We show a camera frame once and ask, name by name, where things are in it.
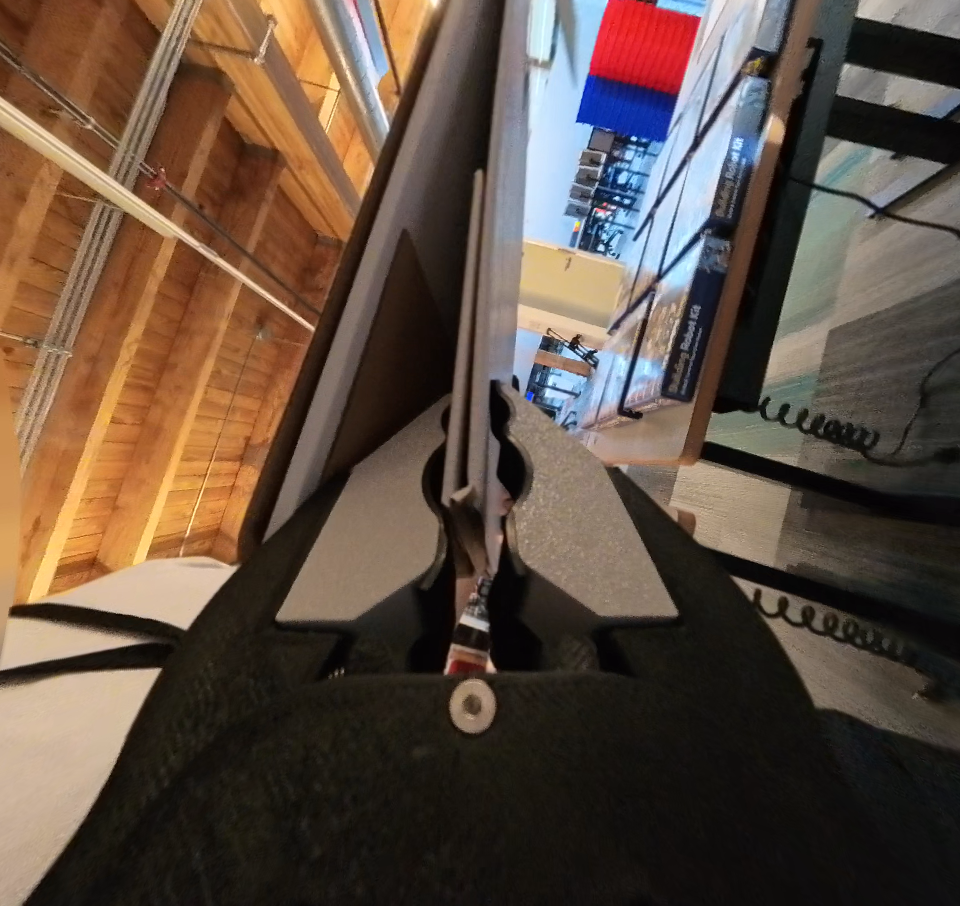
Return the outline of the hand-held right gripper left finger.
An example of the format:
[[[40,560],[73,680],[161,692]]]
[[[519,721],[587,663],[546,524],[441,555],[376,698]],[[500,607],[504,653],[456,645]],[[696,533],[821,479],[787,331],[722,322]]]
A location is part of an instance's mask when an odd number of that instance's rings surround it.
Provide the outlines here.
[[[426,493],[446,438],[449,396],[435,402],[350,473],[276,622],[334,631],[420,631],[420,595],[446,553]]]

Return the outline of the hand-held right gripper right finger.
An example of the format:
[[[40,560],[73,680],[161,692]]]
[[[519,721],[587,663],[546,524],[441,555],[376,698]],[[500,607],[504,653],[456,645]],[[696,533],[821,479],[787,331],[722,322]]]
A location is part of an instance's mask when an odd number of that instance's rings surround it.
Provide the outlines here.
[[[496,636],[661,626],[679,611],[601,461],[511,386],[488,390]]]

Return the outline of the tan cardboard sheet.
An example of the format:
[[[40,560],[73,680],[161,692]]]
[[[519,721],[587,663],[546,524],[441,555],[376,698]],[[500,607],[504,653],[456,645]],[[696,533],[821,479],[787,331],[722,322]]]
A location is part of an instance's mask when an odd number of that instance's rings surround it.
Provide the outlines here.
[[[441,504],[451,511],[477,511],[479,493],[470,478],[469,453],[473,389],[476,297],[479,244],[483,217],[485,172],[473,174],[459,327],[454,361],[452,389],[446,427],[445,454],[441,481]]]

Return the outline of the white cardboard sheet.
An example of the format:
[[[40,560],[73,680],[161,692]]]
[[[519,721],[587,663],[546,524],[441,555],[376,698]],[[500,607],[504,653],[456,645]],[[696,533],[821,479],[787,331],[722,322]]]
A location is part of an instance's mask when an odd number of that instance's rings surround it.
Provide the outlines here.
[[[450,396],[474,176],[524,165],[529,8],[442,0],[432,14],[248,505],[241,560]]]

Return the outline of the red white box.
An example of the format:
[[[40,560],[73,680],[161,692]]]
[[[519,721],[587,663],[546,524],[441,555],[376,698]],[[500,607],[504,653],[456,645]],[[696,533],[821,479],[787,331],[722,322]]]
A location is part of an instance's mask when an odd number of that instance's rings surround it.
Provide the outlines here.
[[[493,579],[480,577],[458,580],[458,587],[472,590],[462,604],[462,610],[451,635],[443,673],[450,676],[473,674],[493,675],[497,668],[492,656],[489,599]]]

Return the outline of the dark blue kit box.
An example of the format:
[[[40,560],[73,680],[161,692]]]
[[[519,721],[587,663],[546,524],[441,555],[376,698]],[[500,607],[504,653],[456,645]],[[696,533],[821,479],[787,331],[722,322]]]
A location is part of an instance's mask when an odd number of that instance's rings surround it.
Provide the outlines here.
[[[769,80],[742,76],[687,165],[659,289],[668,308],[660,394],[671,403],[689,402],[696,390],[770,94]]]

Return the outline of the white ceiling pipe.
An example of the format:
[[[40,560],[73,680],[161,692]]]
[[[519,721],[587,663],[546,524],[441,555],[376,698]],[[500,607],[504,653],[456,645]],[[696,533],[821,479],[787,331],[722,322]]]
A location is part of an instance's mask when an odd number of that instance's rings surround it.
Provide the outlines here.
[[[258,297],[284,313],[304,329],[311,333],[315,331],[315,324],[309,323],[292,307],[278,299],[253,279],[244,275],[210,246],[192,236],[171,219],[160,214],[150,204],[141,200],[119,181],[114,180],[108,173],[96,167],[5,98],[1,99],[1,127],[15,139],[65,170],[75,179],[83,182],[107,203],[113,204],[156,234],[184,243],[207,262],[233,277],[247,289],[252,290]]]

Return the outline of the red and blue wall panel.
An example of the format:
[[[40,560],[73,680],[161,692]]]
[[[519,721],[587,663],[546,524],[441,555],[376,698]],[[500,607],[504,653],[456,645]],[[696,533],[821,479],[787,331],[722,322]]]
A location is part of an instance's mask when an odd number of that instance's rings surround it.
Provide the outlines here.
[[[576,120],[666,141],[701,19],[639,0],[608,0]]]

